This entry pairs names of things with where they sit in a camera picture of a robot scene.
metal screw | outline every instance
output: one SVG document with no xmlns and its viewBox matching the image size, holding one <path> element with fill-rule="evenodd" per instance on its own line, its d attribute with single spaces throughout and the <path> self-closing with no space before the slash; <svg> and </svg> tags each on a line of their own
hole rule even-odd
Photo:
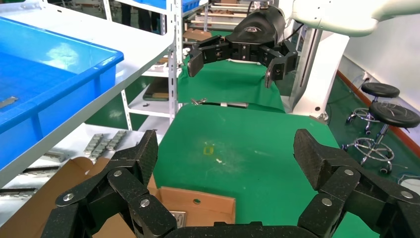
<svg viewBox="0 0 420 238">
<path fill-rule="evenodd" d="M 403 195 L 406 198 L 413 198 L 413 195 L 409 192 L 406 192 L 406 191 L 402 191 L 401 195 Z"/>
<path fill-rule="evenodd" d="M 114 176 L 115 176 L 115 177 L 118 177 L 118 176 L 120 176 L 121 174 L 122 174 L 121 170 L 117 170 L 117 171 L 115 171 L 115 172 L 114 172 Z"/>
<path fill-rule="evenodd" d="M 325 206 L 328 206 L 328 207 L 332 205 L 331 200 L 329 200 L 328 198 L 323 198 L 323 199 L 322 199 L 322 203 L 323 203 Z"/>
<path fill-rule="evenodd" d="M 69 193 L 69 194 L 66 194 L 66 195 L 64 196 L 63 200 L 64 200 L 65 202 L 67 202 L 67 201 L 70 201 L 71 199 L 73 199 L 73 197 L 74 197 L 74 194 L 73 194 L 73 193 Z"/>
<path fill-rule="evenodd" d="M 147 207 L 150 204 L 150 201 L 148 199 L 144 199 L 140 202 L 140 206 Z"/>
<path fill-rule="evenodd" d="M 347 175 L 354 175 L 353 171 L 351 170 L 345 170 L 344 171 Z"/>
</svg>

black stool seat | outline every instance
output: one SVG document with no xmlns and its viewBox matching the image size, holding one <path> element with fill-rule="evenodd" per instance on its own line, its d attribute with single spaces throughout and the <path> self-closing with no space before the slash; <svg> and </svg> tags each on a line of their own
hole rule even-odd
<svg viewBox="0 0 420 238">
<path fill-rule="evenodd" d="M 391 103 L 372 103 L 369 112 L 376 120 L 396 127 L 413 128 L 420 124 L 415 112 Z"/>
<path fill-rule="evenodd" d="M 396 98 L 400 95 L 400 90 L 394 86 L 384 83 L 364 83 L 362 91 L 375 97 Z"/>
</svg>

blue plastic bin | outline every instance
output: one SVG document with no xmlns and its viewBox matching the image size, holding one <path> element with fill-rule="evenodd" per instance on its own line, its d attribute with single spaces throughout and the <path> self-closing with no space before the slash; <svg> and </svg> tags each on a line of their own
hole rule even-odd
<svg viewBox="0 0 420 238">
<path fill-rule="evenodd" d="M 166 0 L 134 0 L 139 3 L 166 9 Z M 200 0 L 182 0 L 182 12 L 187 12 L 200 5 Z"/>
<path fill-rule="evenodd" d="M 0 102 L 18 98 L 0 108 L 0 170 L 114 86 L 122 60 L 119 51 L 0 17 Z"/>
</svg>

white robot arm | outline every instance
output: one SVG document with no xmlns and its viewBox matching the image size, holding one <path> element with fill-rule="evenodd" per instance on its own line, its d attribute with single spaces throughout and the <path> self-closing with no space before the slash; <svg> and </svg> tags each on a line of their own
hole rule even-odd
<svg viewBox="0 0 420 238">
<path fill-rule="evenodd" d="M 286 7 L 290 1 L 281 1 L 279 8 Z M 417 13 L 420 0 L 293 0 L 292 12 L 285 18 L 311 28 L 361 37 L 372 33 L 381 21 Z"/>
</svg>

cardboard box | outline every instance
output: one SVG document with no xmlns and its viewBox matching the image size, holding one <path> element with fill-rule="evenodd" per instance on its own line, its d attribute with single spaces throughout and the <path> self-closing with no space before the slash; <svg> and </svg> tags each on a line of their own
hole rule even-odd
<svg viewBox="0 0 420 238">
<path fill-rule="evenodd" d="M 68 161 L 3 226 L 1 238 L 39 238 L 42 235 L 56 198 L 66 190 L 98 174 L 109 159 L 91 160 L 79 157 Z M 177 188 L 156 188 L 152 176 L 148 189 L 169 211 L 185 211 L 187 226 L 212 226 L 216 221 L 235 222 L 235 199 Z M 94 238 L 134 238 L 120 215 L 109 218 Z"/>
<path fill-rule="evenodd" d="M 197 41 L 203 41 L 205 39 L 208 39 L 211 37 L 211 33 L 208 31 L 202 31 L 202 30 L 193 30 L 192 28 L 186 30 L 184 32 L 184 35 L 182 35 L 184 38 L 187 39 L 193 39 Z"/>
</svg>

